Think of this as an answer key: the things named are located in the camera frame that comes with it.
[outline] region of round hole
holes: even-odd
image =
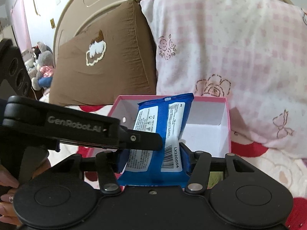
[[[17,67],[18,67],[18,59],[14,58],[11,64],[9,65],[9,75],[10,76],[13,76],[16,73]]]
[[[23,78],[24,78],[23,72],[20,71],[20,72],[18,73],[18,75],[17,75],[17,78],[16,78],[16,87],[17,87],[18,89],[20,88],[20,86],[21,86],[22,83],[23,83]]]
[[[25,85],[23,86],[23,91],[22,91],[23,95],[26,95],[26,94],[27,94],[28,88],[29,88],[28,83],[25,83]]]
[[[155,194],[157,194],[157,191],[156,190],[149,190],[149,194],[155,195]]]

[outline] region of curtain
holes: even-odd
[[[15,6],[11,10],[11,18],[20,51],[29,50],[32,52],[32,44],[23,0],[16,0]]]

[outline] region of blue wet wipes packet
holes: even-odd
[[[193,99],[188,93],[139,103],[133,129],[158,133],[163,149],[130,150],[125,171],[118,179],[120,185],[185,187],[189,176],[182,169],[179,139]]]

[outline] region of barcode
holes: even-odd
[[[173,169],[174,168],[174,159],[172,154],[172,145],[165,147],[164,150],[164,159],[161,166],[162,169]]]

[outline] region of pillowcase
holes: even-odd
[[[227,97],[232,130],[307,157],[301,8],[278,0],[142,0],[141,7],[157,44],[157,94]]]
[[[59,48],[50,103],[113,104],[156,93],[152,35],[140,5],[123,2]]]

